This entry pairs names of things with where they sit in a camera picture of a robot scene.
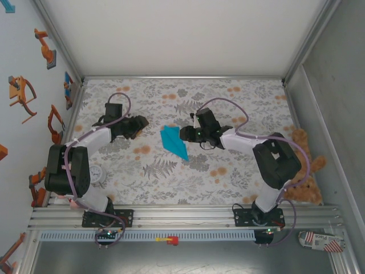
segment brown teddy bear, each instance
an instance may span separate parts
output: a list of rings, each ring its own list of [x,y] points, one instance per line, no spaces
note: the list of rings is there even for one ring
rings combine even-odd
[[[308,146],[308,136],[303,129],[300,128],[298,130],[294,130],[291,137],[293,141],[297,145],[299,145],[307,154],[310,162],[310,175],[319,171],[326,165],[327,160],[324,156],[318,156],[317,158],[312,160],[312,156]],[[297,183],[301,179],[303,179],[307,170],[306,162],[302,153],[296,150],[295,154],[302,164],[302,169],[299,170],[296,176],[291,180],[291,184]],[[321,204],[322,202],[321,191],[319,190],[312,176],[309,176],[308,179],[300,186],[289,187],[284,194],[284,198],[289,200],[295,200],[298,202],[310,202],[314,204]]]

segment blue origami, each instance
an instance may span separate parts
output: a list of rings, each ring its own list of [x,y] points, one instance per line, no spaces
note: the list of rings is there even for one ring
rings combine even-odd
[[[186,145],[179,137],[180,128],[165,126],[164,130],[161,130],[160,132],[164,148],[184,160],[189,161]]]

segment patterned fabric surface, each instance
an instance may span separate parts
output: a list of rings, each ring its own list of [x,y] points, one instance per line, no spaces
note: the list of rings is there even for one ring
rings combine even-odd
[[[189,161],[166,151],[160,130],[164,125],[193,125],[189,114],[214,97],[231,99],[249,114],[245,132],[274,131],[289,138],[293,129],[280,80],[121,79],[89,80],[74,128],[80,137],[105,112],[114,92],[132,101],[131,115],[142,115],[149,126],[135,140],[117,138],[91,156],[107,178],[100,188],[115,204],[233,204],[251,203],[262,179],[253,157],[236,151],[203,150],[187,143]],[[128,102],[115,96],[111,102]],[[238,126],[245,116],[233,105],[214,101],[208,107],[221,126]]]

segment white cable tray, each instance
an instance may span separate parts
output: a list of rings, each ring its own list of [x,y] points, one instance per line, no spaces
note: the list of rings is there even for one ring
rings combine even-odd
[[[43,231],[39,241],[94,241],[96,231],[49,230]],[[179,241],[255,241],[253,230],[215,230],[215,231],[183,231],[183,230],[127,230],[121,241],[155,241],[157,237],[177,236]]]

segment black mounting plate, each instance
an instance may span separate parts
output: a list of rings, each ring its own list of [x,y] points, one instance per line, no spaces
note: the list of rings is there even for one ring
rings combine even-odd
[[[270,211],[270,220],[264,225],[258,225],[252,218],[251,208],[242,209],[236,208],[233,210],[234,223],[236,227],[284,227],[285,219],[283,210],[275,208]]]
[[[115,215],[121,218],[125,224],[125,227],[132,227],[133,225],[133,213],[134,210],[132,209],[115,209],[114,210]],[[96,227],[100,228],[100,224],[95,222],[95,219],[93,218],[94,215],[86,215],[84,214],[83,220],[82,220],[82,227],[90,228],[90,227]],[[112,227],[121,227],[120,222],[115,222]]]

